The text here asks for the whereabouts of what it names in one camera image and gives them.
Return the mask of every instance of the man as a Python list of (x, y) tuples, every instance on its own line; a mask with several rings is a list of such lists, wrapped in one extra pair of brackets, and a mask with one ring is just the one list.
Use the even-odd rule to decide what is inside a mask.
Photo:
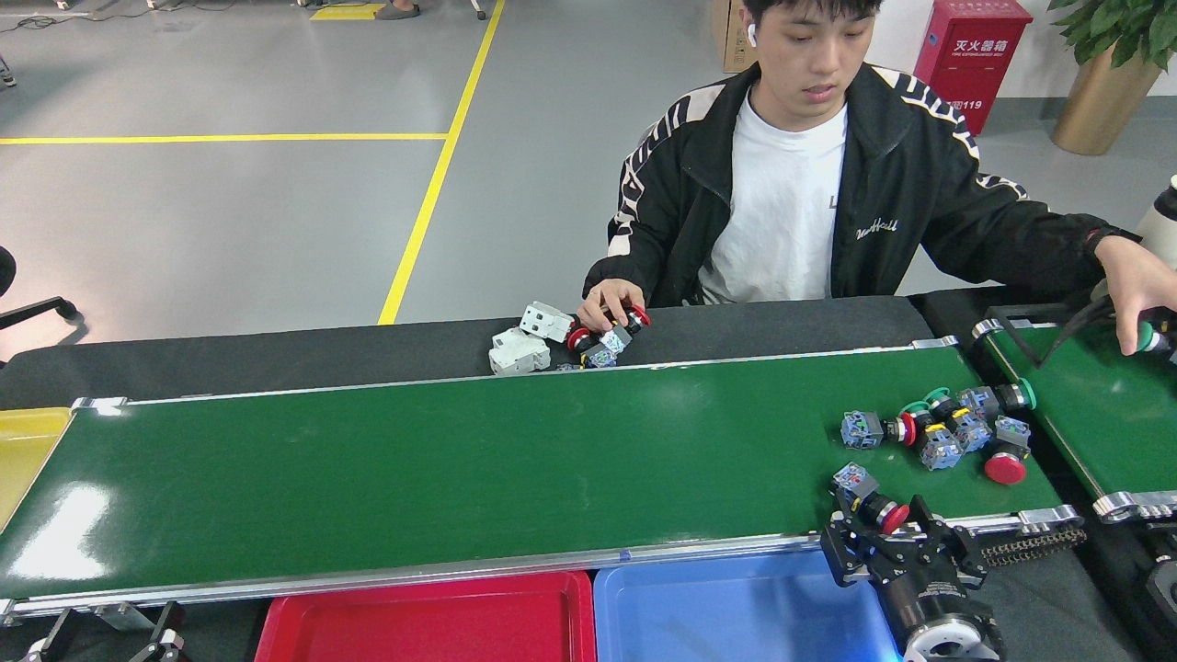
[(1106, 274), (1125, 355), (1142, 311), (1177, 310), (1177, 272), (1129, 233), (978, 172), (958, 112), (864, 64), (880, 4), (745, 0), (759, 62), (679, 99), (623, 164), (587, 327), (647, 303), (892, 294), (920, 244), (975, 283), (1064, 291)]

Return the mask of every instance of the wall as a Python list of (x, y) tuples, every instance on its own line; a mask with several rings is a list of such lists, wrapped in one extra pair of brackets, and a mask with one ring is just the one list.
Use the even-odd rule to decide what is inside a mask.
[[(1071, 91), (1079, 67), (1071, 52), (1064, 49), (1065, 40), (1058, 34), (1062, 28), (1050, 25), (1070, 9), (1048, 13), (1049, 2), (1020, 0), (1035, 20), (1022, 35), (998, 97), (1066, 97)], [(884, 1), (867, 60), (897, 69), (913, 69), (931, 13), (932, 0)], [(1177, 61), (1169, 66), (1177, 73)], [(1149, 95), (1177, 95), (1177, 75), (1173, 73), (1162, 73)]]

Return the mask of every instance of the gold plant pot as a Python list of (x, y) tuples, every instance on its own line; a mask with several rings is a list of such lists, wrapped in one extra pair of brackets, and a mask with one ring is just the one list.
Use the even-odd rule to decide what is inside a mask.
[(1076, 154), (1108, 153), (1161, 75), (1161, 67), (1139, 55), (1111, 68), (1115, 46), (1079, 68), (1063, 117), (1050, 137)]

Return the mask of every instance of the potted plant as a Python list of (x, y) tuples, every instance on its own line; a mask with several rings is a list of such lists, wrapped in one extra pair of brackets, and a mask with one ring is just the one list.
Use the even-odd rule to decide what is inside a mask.
[(1077, 154), (1103, 154), (1177, 52), (1177, 0), (1051, 0), (1076, 9), (1052, 25), (1080, 65), (1051, 139)]

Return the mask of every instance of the red tray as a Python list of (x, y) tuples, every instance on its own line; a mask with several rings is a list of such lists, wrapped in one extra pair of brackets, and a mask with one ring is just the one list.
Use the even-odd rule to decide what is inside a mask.
[(596, 662), (584, 572), (281, 597), (254, 662)]

